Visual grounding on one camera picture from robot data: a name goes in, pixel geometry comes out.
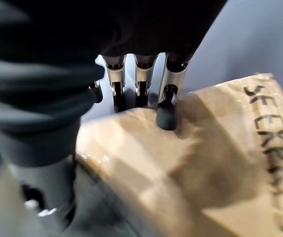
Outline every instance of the brown cardboard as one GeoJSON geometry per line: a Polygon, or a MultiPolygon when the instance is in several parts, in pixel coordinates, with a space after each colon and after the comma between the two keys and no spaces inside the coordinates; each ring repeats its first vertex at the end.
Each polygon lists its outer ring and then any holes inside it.
{"type": "Polygon", "coordinates": [[[77,152],[164,237],[283,237],[283,91],[270,74],[81,127],[77,152]]]}

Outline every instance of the black rubber fingertip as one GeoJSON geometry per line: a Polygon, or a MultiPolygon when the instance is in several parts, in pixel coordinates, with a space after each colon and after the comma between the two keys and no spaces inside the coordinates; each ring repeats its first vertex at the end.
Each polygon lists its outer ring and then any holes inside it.
{"type": "Polygon", "coordinates": [[[137,96],[136,95],[136,99],[135,99],[136,103],[135,103],[135,107],[139,108],[139,107],[147,107],[148,106],[148,97],[145,95],[141,95],[141,96],[137,96]]]}
{"type": "Polygon", "coordinates": [[[103,92],[102,92],[102,88],[101,86],[99,86],[98,88],[95,88],[95,97],[96,97],[96,102],[95,103],[101,103],[103,100],[103,92]]]}
{"type": "Polygon", "coordinates": [[[157,109],[157,125],[159,128],[167,131],[175,130],[177,127],[175,110],[166,107],[157,109]]]}

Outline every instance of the plastic wrap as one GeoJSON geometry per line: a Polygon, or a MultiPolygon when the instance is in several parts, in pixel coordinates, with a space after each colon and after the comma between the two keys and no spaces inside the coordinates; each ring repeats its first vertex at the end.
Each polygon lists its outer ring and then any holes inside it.
{"type": "Polygon", "coordinates": [[[134,109],[84,124],[80,162],[164,237],[283,237],[283,91],[257,74],[190,93],[179,126],[134,109]]]}

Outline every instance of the gray background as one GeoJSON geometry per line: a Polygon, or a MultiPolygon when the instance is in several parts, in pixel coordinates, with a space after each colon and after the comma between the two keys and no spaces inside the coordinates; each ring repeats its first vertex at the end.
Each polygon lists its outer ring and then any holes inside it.
{"type": "MultiPolygon", "coordinates": [[[[103,63],[100,57],[97,63],[103,63]]],[[[157,94],[159,90],[163,63],[162,54],[155,66],[151,94],[157,94]]],[[[132,55],[128,55],[126,65],[128,98],[132,99],[132,55]]],[[[189,64],[184,91],[256,72],[273,73],[283,87],[283,0],[229,0],[189,64]]],[[[83,116],[83,121],[113,112],[107,75],[101,80],[101,85],[104,100],[94,105],[83,116]]],[[[125,218],[115,217],[116,220],[113,220],[114,212],[118,211],[106,207],[100,188],[80,169],[78,174],[79,212],[63,236],[138,236],[125,218]]],[[[0,237],[44,236],[44,230],[25,213],[17,191],[17,185],[0,160],[0,237]]]]}

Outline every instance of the robotic hand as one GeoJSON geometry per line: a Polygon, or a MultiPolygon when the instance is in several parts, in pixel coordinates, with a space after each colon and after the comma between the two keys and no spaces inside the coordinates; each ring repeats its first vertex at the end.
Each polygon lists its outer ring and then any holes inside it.
{"type": "Polygon", "coordinates": [[[165,52],[157,123],[174,129],[187,64],[224,3],[0,0],[0,151],[46,228],[64,230],[75,213],[80,117],[102,99],[96,56],[106,62],[115,111],[123,111],[125,55],[135,54],[136,106],[145,106],[165,52]]]}

